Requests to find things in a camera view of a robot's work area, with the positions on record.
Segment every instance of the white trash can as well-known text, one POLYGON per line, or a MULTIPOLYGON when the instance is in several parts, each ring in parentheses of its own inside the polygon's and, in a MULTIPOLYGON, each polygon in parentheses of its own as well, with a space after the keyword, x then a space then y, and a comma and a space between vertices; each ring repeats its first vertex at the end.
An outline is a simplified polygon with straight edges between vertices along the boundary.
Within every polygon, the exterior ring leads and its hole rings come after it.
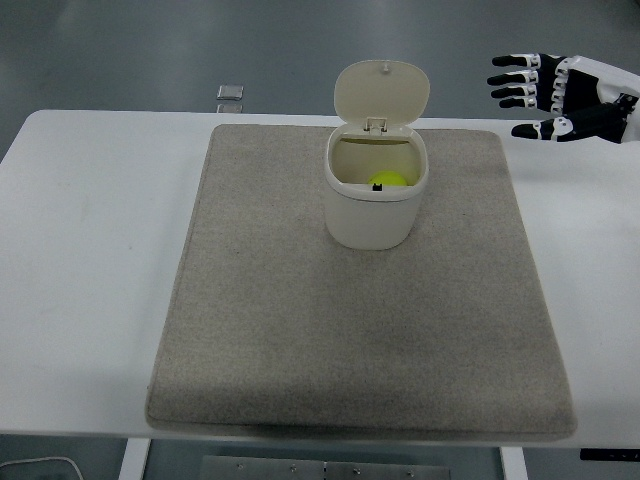
POLYGON ((346 123, 325 154, 324 212, 342 245, 384 250, 409 234, 429 164, 422 137, 407 124, 420 117, 429 91, 422 70, 397 61, 359 62, 338 77, 335 109, 346 123))

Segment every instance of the small metal object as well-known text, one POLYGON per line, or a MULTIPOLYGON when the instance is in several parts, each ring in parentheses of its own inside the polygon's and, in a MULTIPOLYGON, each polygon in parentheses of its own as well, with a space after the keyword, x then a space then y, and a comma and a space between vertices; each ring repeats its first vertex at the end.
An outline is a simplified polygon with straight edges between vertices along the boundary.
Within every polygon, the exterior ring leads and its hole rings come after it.
POLYGON ((220 103, 216 108, 216 113, 242 113, 242 104, 220 103))
POLYGON ((243 85, 220 85, 218 100, 240 100, 243 91, 243 85))

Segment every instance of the gray floor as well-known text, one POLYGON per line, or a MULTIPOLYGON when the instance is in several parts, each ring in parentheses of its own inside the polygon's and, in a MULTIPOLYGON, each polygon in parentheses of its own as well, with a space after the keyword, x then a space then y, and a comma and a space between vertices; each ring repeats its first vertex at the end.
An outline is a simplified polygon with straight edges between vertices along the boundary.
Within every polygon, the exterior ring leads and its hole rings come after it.
MULTIPOLYGON (((425 116, 546 118, 497 107, 485 82, 493 56, 580 54, 640 74, 638 45, 635 0, 0 0, 0 158, 34 111, 213 112, 223 83, 245 86, 246 113, 332 115, 336 77, 368 58, 427 72, 425 116)), ((58 445, 19 440, 28 456, 58 445)), ((576 452, 528 455, 542 469, 532 478, 573 469, 576 452)), ((627 465, 606 477, 580 465, 575 478, 631 478, 627 465)))
MULTIPOLYGON (((0 464, 14 460, 67 457, 85 480, 117 480, 127 441, 113 438, 35 437, 0 435, 0 464)), ((2 480, 76 480, 73 466, 64 461, 8 465, 2 480)))

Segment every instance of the lid hinge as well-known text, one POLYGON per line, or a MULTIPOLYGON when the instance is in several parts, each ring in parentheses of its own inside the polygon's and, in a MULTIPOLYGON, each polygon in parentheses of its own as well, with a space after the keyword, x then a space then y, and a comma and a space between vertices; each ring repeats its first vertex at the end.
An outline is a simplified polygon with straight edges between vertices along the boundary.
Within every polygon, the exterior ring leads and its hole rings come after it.
POLYGON ((364 131, 370 132, 372 129, 378 130, 379 133, 385 133, 387 131, 387 119, 367 117, 367 123, 364 125, 364 131))

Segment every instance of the cable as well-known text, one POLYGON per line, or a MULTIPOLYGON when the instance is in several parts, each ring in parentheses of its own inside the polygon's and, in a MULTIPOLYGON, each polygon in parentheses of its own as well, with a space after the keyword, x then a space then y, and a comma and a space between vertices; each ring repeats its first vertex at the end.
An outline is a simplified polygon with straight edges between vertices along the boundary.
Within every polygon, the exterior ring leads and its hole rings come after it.
POLYGON ((80 469, 78 468, 78 465, 76 465, 76 462, 74 462, 73 460, 67 457, 42 457, 42 458, 26 458, 24 460, 12 460, 10 462, 0 463, 0 468, 8 467, 10 465, 20 465, 24 463, 49 462, 49 461, 60 461, 60 462, 70 463, 73 469, 78 474, 78 478, 80 480, 84 480, 84 477, 82 476, 82 473, 80 473, 80 469))

